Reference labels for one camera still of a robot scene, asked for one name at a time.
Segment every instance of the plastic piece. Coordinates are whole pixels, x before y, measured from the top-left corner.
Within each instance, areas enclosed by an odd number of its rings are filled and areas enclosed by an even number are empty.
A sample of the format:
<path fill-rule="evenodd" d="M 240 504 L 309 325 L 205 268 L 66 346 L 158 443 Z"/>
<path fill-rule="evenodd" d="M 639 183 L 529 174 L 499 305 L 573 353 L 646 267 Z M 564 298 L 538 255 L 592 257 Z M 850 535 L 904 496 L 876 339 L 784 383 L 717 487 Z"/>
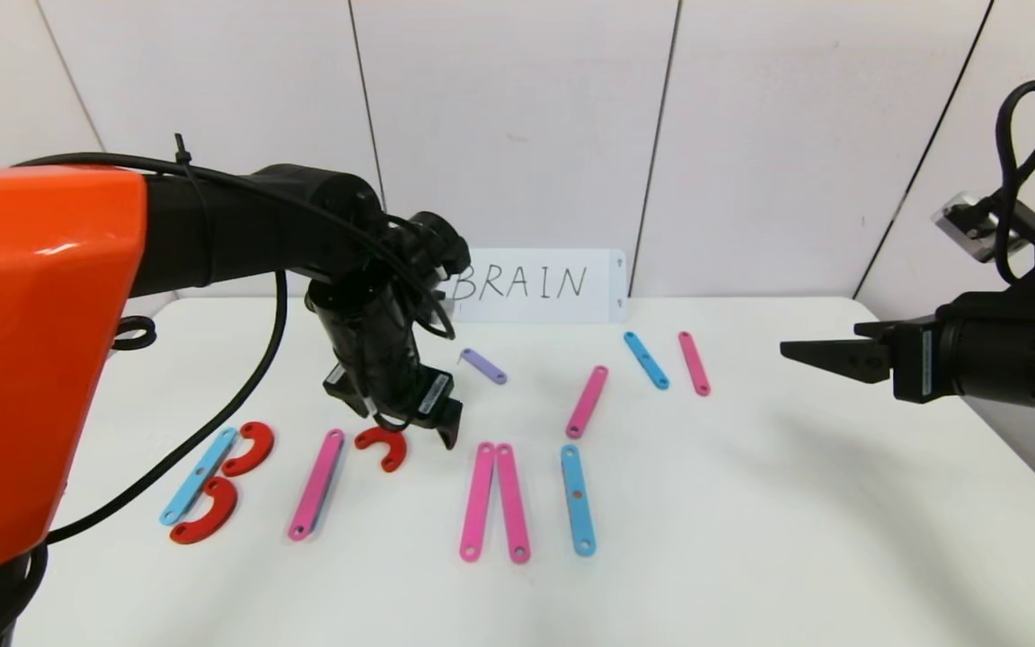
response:
<path fill-rule="evenodd" d="M 0 564 L 25 564 L 65 500 L 118 303 L 145 261 L 148 184 L 114 167 L 0 169 Z M 17 572 L 0 568 L 0 605 L 16 601 Z"/>
<path fill-rule="evenodd" d="M 582 392 L 582 398 L 578 400 L 574 414 L 570 415 L 566 424 L 566 435 L 571 439 L 580 439 L 586 433 L 586 425 L 589 424 L 590 415 L 596 408 L 596 401 L 601 396 L 601 389 L 604 387 L 604 379 L 610 375 L 610 370 L 604 365 L 595 365 L 590 373 L 589 381 L 586 382 L 586 389 Z"/>
<path fill-rule="evenodd" d="M 705 365 L 702 356 L 698 354 L 698 345 L 693 344 L 693 335 L 682 330 L 678 332 L 678 343 L 681 344 L 682 355 L 685 355 L 685 365 L 689 365 L 689 379 L 693 381 L 693 390 L 699 396 L 710 394 L 710 379 L 705 376 Z"/>
<path fill-rule="evenodd" d="M 645 374 L 653 381 L 653 385 L 661 390 L 669 389 L 670 378 L 664 376 L 660 365 L 657 365 L 657 361 L 653 360 L 653 356 L 650 355 L 649 349 L 645 348 L 645 344 L 642 344 L 642 340 L 638 339 L 633 332 L 625 332 L 625 343 L 629 345 L 629 350 L 633 351 L 633 357 L 637 357 L 642 369 L 645 369 Z"/>
<path fill-rule="evenodd" d="M 473 463 L 473 477 L 469 482 L 469 503 L 466 505 L 466 524 L 461 529 L 463 560 L 476 562 L 481 557 L 481 541 L 485 539 L 485 517 L 490 508 L 490 484 L 494 482 L 494 445 L 477 445 L 477 460 Z"/>
<path fill-rule="evenodd" d="M 569 529 L 574 536 L 574 552 L 589 557 L 596 552 L 596 535 L 589 513 L 589 493 L 583 476 L 583 454 L 578 446 L 562 447 L 562 479 L 566 483 L 566 508 Z"/>
<path fill-rule="evenodd" d="M 506 520 L 506 539 L 509 540 L 509 558 L 514 564 L 529 562 L 529 533 L 526 531 L 526 511 L 521 504 L 521 487 L 518 484 L 518 464 L 514 449 L 501 443 L 498 446 L 498 487 L 501 488 L 501 516 Z"/>
<path fill-rule="evenodd" d="M 201 520 L 184 521 L 170 528 L 170 540 L 175 543 L 198 543 L 209 537 L 221 524 L 226 524 L 235 507 L 238 507 L 238 489 L 221 476 L 210 476 L 202 487 L 202 492 L 214 499 L 210 510 Z"/>
<path fill-rule="evenodd" d="M 210 476 L 213 476 L 214 472 L 218 471 L 221 460 L 225 460 L 227 453 L 230 453 L 230 447 L 234 446 L 236 439 L 238 439 L 238 430 L 233 427 L 227 427 L 218 432 L 217 437 L 214 437 L 214 444 L 198 460 L 198 466 L 194 466 L 194 470 L 189 471 L 189 475 L 186 476 L 185 481 L 181 482 L 181 488 L 178 488 L 178 492 L 170 500 L 166 510 L 161 511 L 161 516 L 159 516 L 161 525 L 173 526 L 186 516 L 198 499 L 198 495 L 201 494 L 202 484 Z"/>
<path fill-rule="evenodd" d="M 468 363 L 472 364 L 474 369 L 477 369 L 478 372 L 481 372 L 483 376 L 494 381 L 494 384 L 504 385 L 506 380 L 509 379 L 506 377 L 505 372 L 498 369 L 497 365 L 494 365 L 492 361 L 482 357 L 480 353 L 474 349 L 465 349 L 461 352 L 461 357 L 468 361 Z"/>
<path fill-rule="evenodd" d="M 322 503 L 329 492 L 330 480 L 333 478 L 333 467 L 342 455 L 342 443 L 346 434 L 342 430 L 330 430 L 322 441 L 322 449 L 317 452 L 317 460 L 310 469 L 309 478 L 305 480 L 303 497 L 298 502 L 295 519 L 290 524 L 287 536 L 300 541 L 309 536 L 317 528 L 317 520 L 322 512 Z"/>
<path fill-rule="evenodd" d="M 238 430 L 244 439 L 255 441 L 250 443 L 249 450 L 242 455 L 235 455 L 221 463 L 221 474 L 227 476 L 241 476 L 255 467 L 262 465 L 262 461 L 270 455 L 274 449 L 274 430 L 270 429 L 266 422 L 246 422 Z"/>
<path fill-rule="evenodd" d="M 406 463 L 406 436 L 402 432 L 387 432 L 382 427 L 371 427 L 357 435 L 354 446 L 357 449 L 365 449 L 377 442 L 390 446 L 390 451 L 387 451 L 385 459 L 382 459 L 383 471 L 389 473 Z"/>

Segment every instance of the panel seam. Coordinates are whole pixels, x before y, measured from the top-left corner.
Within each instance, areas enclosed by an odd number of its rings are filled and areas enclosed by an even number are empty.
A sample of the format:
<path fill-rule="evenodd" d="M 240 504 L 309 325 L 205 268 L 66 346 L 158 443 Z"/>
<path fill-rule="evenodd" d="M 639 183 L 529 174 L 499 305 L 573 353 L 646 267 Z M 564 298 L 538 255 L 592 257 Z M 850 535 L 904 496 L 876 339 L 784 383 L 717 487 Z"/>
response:
<path fill-rule="evenodd" d="M 657 164 L 657 143 L 661 139 L 661 119 L 664 116 L 664 101 L 670 93 L 670 75 L 673 71 L 673 54 L 678 48 L 678 26 L 681 24 L 681 7 L 684 0 L 678 0 L 677 10 L 673 16 L 673 33 L 670 36 L 670 56 L 666 60 L 664 82 L 661 84 L 661 101 L 657 107 L 657 125 L 653 130 L 653 150 L 650 151 L 650 169 L 645 175 L 645 197 L 642 200 L 642 217 L 637 225 L 637 242 L 633 244 L 633 263 L 629 270 L 629 294 L 633 296 L 633 280 L 637 278 L 637 261 L 642 257 L 642 237 L 645 234 L 645 213 L 650 205 L 650 187 L 653 184 L 653 167 Z"/>
<path fill-rule="evenodd" d="M 94 136 L 94 143 L 98 144 L 98 150 L 108 152 L 102 144 L 102 137 L 98 135 L 98 128 L 94 125 L 94 118 L 91 118 L 90 111 L 86 110 L 86 102 L 83 101 L 82 92 L 79 91 L 78 83 L 75 83 L 75 75 L 70 73 L 70 66 L 66 64 L 66 57 L 62 55 L 62 48 L 58 46 L 58 38 L 54 37 L 54 30 L 51 29 L 51 21 L 47 20 L 46 10 L 42 9 L 41 0 L 33 0 L 34 7 L 37 7 L 37 14 L 42 18 L 42 26 L 46 28 L 46 36 L 50 38 L 54 46 L 54 53 L 58 55 L 58 64 L 62 65 L 62 72 L 66 75 L 66 81 L 70 82 L 70 90 L 73 90 L 75 99 L 79 102 L 79 110 L 82 110 L 86 124 L 90 126 L 91 135 Z"/>
<path fill-rule="evenodd" d="M 382 209 L 389 212 L 390 205 L 385 201 L 385 182 L 382 181 L 382 160 L 378 157 L 378 139 L 374 137 L 374 113 L 371 112 L 371 94 L 365 87 L 365 68 L 362 66 L 362 49 L 357 43 L 357 19 L 354 18 L 354 0 L 346 0 L 350 7 L 350 29 L 354 33 L 354 54 L 357 55 L 357 77 L 362 82 L 362 100 L 365 102 L 365 123 L 371 131 L 371 148 L 374 150 L 374 169 L 378 172 L 378 193 L 382 196 Z"/>
<path fill-rule="evenodd" d="M 981 17 L 981 24 L 977 26 L 977 33 L 973 36 L 973 42 L 969 46 L 969 53 L 965 54 L 965 61 L 960 65 L 960 71 L 956 75 L 956 81 L 953 82 L 952 90 L 949 90 L 949 97 L 945 99 L 945 106 L 941 110 L 941 116 L 937 118 L 937 125 L 933 126 L 933 134 L 929 135 L 929 140 L 924 144 L 924 151 L 921 152 L 921 158 L 916 161 L 916 168 L 913 169 L 913 175 L 909 177 L 909 184 L 905 187 L 905 192 L 900 195 L 900 200 L 896 203 L 896 209 L 892 212 L 892 217 L 889 218 L 889 225 L 886 226 L 884 232 L 881 234 L 881 240 L 878 242 L 878 246 L 874 249 L 874 255 L 869 258 L 868 266 L 865 268 L 865 273 L 861 274 L 861 280 L 857 284 L 857 288 L 854 290 L 854 299 L 859 297 L 861 290 L 865 287 L 865 282 L 869 277 L 870 271 L 874 271 L 874 265 L 876 259 L 881 255 L 881 249 L 884 248 L 884 242 L 889 238 L 889 234 L 892 232 L 892 226 L 896 223 L 896 217 L 900 215 L 900 209 L 905 206 L 905 201 L 909 199 L 909 192 L 912 192 L 913 184 L 916 184 L 916 176 L 920 175 L 921 167 L 924 166 L 925 158 L 928 158 L 929 151 L 933 150 L 934 140 L 937 140 L 938 133 L 941 131 L 941 125 L 945 121 L 945 115 L 949 114 L 949 107 L 952 106 L 952 99 L 956 97 L 956 90 L 960 89 L 960 83 L 965 79 L 965 73 L 969 70 L 969 62 L 973 60 L 973 53 L 977 52 L 977 42 L 981 41 L 981 34 L 984 32 L 984 26 L 989 22 L 989 13 L 993 12 L 993 4 L 996 0 L 989 0 L 988 7 L 984 9 L 984 16 Z"/>

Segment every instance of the white table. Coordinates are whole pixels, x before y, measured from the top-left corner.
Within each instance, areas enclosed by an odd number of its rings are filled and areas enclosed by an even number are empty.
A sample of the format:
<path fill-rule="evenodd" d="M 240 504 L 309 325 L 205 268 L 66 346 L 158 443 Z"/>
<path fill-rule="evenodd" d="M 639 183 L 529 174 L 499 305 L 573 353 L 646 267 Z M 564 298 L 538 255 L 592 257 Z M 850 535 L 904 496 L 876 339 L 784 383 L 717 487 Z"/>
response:
<path fill-rule="evenodd" d="M 268 299 L 193 298 L 159 342 L 106 366 L 55 526 L 110 500 L 198 429 L 262 355 Z M 894 402 L 781 359 L 781 340 L 841 337 L 871 316 L 839 298 L 635 299 L 628 326 L 463 324 L 420 332 L 456 378 L 461 439 L 408 433 L 397 473 L 357 451 L 369 425 L 325 396 L 316 317 L 291 302 L 274 369 L 234 416 L 278 439 L 217 534 L 167 537 L 157 516 L 198 460 L 111 520 L 54 546 L 20 647 L 172 644 L 1035 644 L 1035 475 L 955 400 Z M 670 373 L 658 391 L 621 339 Z M 713 394 L 677 343 L 693 332 Z M 472 347 L 508 372 L 455 364 Z M 596 555 L 572 552 L 559 450 L 593 364 L 610 381 L 581 439 Z M 285 536 L 324 432 L 349 434 L 317 535 Z M 473 449 L 514 446 L 533 558 L 505 553 L 497 494 L 484 555 L 456 553 Z"/>

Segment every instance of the red arc piece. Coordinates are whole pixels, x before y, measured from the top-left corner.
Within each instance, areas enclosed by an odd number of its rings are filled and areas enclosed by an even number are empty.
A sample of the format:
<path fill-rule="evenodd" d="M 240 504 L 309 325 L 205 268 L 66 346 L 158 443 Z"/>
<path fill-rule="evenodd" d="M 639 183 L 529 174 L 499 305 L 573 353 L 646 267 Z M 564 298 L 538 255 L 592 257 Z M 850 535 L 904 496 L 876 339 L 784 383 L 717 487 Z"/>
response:
<path fill-rule="evenodd" d="M 202 487 L 202 492 L 213 497 L 214 505 L 209 512 L 202 516 L 201 520 L 184 521 L 181 524 L 170 528 L 170 539 L 175 543 L 198 543 L 209 537 L 221 524 L 227 523 L 234 508 L 238 507 L 238 491 L 234 483 L 221 476 L 212 476 L 206 484 Z"/>
<path fill-rule="evenodd" d="M 390 451 L 386 452 L 385 459 L 382 459 L 383 471 L 397 470 L 403 463 L 406 463 L 406 437 L 400 432 L 387 432 L 382 427 L 371 427 L 357 435 L 357 438 L 354 439 L 354 446 L 357 449 L 365 449 L 377 442 L 383 442 L 390 446 Z"/>
<path fill-rule="evenodd" d="M 221 463 L 221 473 L 227 476 L 241 476 L 254 470 L 255 467 L 261 466 L 262 461 L 270 455 L 270 450 L 274 449 L 274 430 L 271 430 L 266 422 L 246 422 L 238 433 L 242 438 L 254 442 L 250 442 L 246 453 L 235 455 Z"/>

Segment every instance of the white sign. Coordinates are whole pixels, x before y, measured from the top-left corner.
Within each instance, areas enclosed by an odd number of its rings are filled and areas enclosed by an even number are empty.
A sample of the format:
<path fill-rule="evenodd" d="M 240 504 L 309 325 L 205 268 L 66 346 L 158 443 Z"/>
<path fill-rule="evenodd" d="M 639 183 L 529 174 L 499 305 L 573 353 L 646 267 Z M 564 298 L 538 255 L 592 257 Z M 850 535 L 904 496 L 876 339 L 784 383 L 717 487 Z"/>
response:
<path fill-rule="evenodd" d="M 473 265 L 439 285 L 455 321 L 605 324 L 624 321 L 620 249 L 472 248 Z"/>

